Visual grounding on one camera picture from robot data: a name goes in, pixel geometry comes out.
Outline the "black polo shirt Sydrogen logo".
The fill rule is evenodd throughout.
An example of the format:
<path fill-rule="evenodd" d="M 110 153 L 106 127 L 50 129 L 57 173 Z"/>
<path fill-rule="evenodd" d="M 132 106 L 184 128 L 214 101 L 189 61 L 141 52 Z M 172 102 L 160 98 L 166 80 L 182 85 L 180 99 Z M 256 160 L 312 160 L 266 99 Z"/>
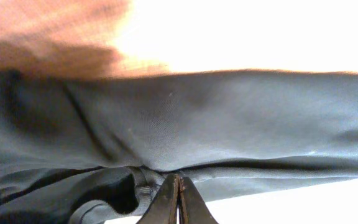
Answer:
<path fill-rule="evenodd" d="M 0 72 L 0 223 L 140 215 L 171 173 L 205 201 L 358 178 L 358 76 Z"/>

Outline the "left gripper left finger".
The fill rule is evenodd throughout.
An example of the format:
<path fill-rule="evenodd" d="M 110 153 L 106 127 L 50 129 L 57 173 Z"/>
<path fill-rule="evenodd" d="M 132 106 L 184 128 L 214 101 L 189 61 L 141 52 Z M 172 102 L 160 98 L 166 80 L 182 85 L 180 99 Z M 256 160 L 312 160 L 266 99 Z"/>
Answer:
<path fill-rule="evenodd" d="M 176 224 L 179 176 L 169 174 L 137 224 Z"/>

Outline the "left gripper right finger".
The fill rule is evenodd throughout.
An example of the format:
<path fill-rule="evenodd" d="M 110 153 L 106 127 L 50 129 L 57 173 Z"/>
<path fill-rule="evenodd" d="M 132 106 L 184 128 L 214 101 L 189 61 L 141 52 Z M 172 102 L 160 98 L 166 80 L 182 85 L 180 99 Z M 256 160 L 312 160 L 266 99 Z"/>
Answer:
<path fill-rule="evenodd" d="M 218 224 L 189 177 L 180 177 L 178 209 L 180 224 Z"/>

